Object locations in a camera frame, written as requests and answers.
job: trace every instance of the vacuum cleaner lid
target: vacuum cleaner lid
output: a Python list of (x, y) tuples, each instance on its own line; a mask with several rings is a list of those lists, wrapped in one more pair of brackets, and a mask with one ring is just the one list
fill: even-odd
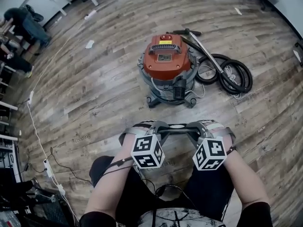
[(154, 36), (146, 48), (143, 65), (152, 78), (172, 80), (191, 68), (187, 45), (179, 35)]

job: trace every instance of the sneaker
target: sneaker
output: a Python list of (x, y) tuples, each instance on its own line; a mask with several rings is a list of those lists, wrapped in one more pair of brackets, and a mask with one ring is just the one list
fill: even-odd
[(30, 78), (30, 77), (32, 76), (32, 74), (33, 74), (33, 70), (34, 70), (34, 66), (32, 66), (31, 71), (25, 73), (25, 77), (26, 77), (26, 78)]

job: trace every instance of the wristband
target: wristband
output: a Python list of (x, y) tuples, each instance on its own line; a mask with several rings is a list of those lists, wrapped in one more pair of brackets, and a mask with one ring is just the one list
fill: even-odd
[(234, 150), (237, 150), (236, 146), (232, 146), (227, 152), (226, 154), (229, 155), (230, 153), (232, 153)]

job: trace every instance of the wooden floor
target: wooden floor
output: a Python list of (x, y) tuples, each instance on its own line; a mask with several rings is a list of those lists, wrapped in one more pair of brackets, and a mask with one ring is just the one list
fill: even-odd
[[(117, 137), (126, 127), (146, 119), (179, 123), (212, 118), (232, 128), (239, 152), (262, 178), (274, 225), (290, 226), (303, 208), (303, 71), (292, 49), (297, 38), (286, 22), (270, 9), (261, 11), (258, 0), (100, 2), (97, 8), (89, 1), (67, 8), (68, 16), (50, 26), (51, 45), (34, 62), (32, 78), (21, 79), (7, 100), (26, 100), (46, 70), (31, 105), (46, 154), (53, 147), (59, 163), (89, 179), (96, 158), (120, 149)], [(85, 21), (93, 9), (97, 14)], [(153, 35), (186, 27), (201, 31), (202, 43), (212, 53), (247, 65), (254, 79), (248, 94), (236, 100), (213, 84), (205, 86), (206, 96), (193, 109), (147, 107), (148, 87), (139, 75), (137, 59)], [(95, 43), (85, 49), (89, 40)], [(203, 93), (198, 83), (195, 91)], [(26, 105), (14, 116), (16, 129), (22, 130), (21, 169), (29, 149), (30, 163), (41, 171), (45, 156)], [(186, 137), (175, 137), (168, 139), (164, 151), (163, 167), (145, 171), (145, 177), (157, 186), (167, 182), (184, 186), (191, 174), (194, 147)], [(53, 158), (50, 164), (80, 217), (92, 187)], [(46, 173), (29, 170), (22, 175), (24, 179), (36, 176), (43, 187), (54, 188)], [(234, 197), (230, 205), (237, 214), (226, 219), (228, 226), (235, 226), (239, 217), (237, 201)]]

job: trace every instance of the black and white cube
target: black and white cube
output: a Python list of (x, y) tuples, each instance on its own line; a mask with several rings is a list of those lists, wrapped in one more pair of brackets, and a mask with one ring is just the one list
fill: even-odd
[(205, 138), (193, 160), (199, 171), (217, 170), (227, 158), (222, 137)]
[(161, 167), (165, 155), (155, 134), (136, 136), (131, 156), (139, 168)]

